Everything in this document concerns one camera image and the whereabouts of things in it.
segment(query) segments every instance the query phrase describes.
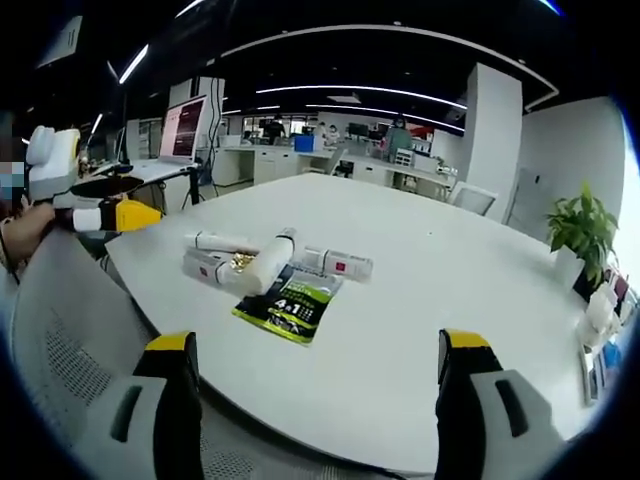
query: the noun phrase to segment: hand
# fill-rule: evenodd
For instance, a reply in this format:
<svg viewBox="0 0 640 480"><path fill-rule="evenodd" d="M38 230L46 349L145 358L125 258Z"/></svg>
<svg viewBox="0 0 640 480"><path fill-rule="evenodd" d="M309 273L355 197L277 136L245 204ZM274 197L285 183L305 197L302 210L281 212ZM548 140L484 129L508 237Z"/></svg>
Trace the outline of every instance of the hand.
<svg viewBox="0 0 640 480"><path fill-rule="evenodd" d="M55 218L55 211L48 203L31 207L20 218L2 225L2 238L7 247L11 263L17 263L31 257L49 222Z"/></svg>

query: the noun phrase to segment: potted plant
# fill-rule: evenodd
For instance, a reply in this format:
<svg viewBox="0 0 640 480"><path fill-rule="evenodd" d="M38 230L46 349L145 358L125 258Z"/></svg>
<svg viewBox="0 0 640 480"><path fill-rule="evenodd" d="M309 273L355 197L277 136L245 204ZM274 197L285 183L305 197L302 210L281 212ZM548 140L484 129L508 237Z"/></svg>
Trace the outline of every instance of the potted plant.
<svg viewBox="0 0 640 480"><path fill-rule="evenodd" d="M558 252L555 264L558 278L563 285L575 289L576 280L582 277L580 290L588 291L578 293L588 300L600 285L602 267L613 250L616 218L606 211L602 201L591 195L585 183L579 197L557 200L547 220L551 251Z"/></svg>

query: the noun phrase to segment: ceiling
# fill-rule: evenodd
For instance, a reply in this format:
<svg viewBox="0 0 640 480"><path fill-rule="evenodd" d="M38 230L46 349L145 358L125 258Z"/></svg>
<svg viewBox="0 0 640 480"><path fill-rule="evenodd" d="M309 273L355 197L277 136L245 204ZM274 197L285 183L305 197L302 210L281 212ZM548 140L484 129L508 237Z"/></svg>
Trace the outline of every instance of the ceiling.
<svg viewBox="0 0 640 480"><path fill-rule="evenodd" d="M190 2L67 0L61 2L65 9L44 12L19 71L13 99L17 134L29 136L39 123L90 129L98 113L105 113L102 129L120 126L124 118L162 116L169 86L195 74L225 78L224 110L247 114L268 105L311 111L305 105L332 104L328 95L353 93L255 93L296 85L373 86L464 103L467 78L477 62L520 79L525 105L559 92L536 108L606 94L590 52L579 48L565 18L536 0L493 0L491 8L473 0L399 0L379 6L370 0L205 0L174 18ZM78 52L34 71L31 66L53 32L78 14L83 15ZM149 54L119 86L107 61L120 75L147 43ZM217 61L207 65L213 58ZM362 107L464 126L460 112L446 104L355 93Z"/></svg>

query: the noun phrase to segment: green leaves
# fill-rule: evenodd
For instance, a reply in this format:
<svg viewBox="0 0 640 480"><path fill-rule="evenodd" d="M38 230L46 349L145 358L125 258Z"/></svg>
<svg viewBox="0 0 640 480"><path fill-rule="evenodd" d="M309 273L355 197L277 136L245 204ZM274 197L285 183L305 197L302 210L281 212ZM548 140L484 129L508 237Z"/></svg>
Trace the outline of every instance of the green leaves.
<svg viewBox="0 0 640 480"><path fill-rule="evenodd" d="M566 245L585 261L589 281L600 283L607 255L613 251L613 234L618 228L615 216L606 211L600 199L593 197L585 182L579 197L558 199L546 218L551 251Z"/></svg>

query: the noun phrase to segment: laptop screen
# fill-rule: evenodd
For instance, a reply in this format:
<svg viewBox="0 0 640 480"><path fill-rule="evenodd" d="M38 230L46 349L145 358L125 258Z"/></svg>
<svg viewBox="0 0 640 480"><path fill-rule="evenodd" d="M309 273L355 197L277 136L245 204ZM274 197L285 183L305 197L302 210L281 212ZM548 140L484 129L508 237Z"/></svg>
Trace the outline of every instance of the laptop screen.
<svg viewBox="0 0 640 480"><path fill-rule="evenodd" d="M206 97L198 97L167 110L160 144L161 157L193 160Z"/></svg>

